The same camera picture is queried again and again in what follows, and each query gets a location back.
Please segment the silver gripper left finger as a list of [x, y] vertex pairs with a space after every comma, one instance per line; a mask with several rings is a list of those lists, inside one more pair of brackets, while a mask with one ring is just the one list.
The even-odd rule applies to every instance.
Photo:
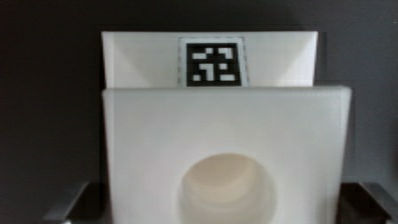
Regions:
[[44, 224], [99, 224], [104, 210], [104, 189], [99, 182], [72, 184], [44, 214]]

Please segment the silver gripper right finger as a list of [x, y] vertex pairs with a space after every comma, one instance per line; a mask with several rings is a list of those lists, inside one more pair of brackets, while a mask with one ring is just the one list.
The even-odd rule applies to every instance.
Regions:
[[341, 184], [339, 224], [398, 224], [398, 201], [378, 183]]

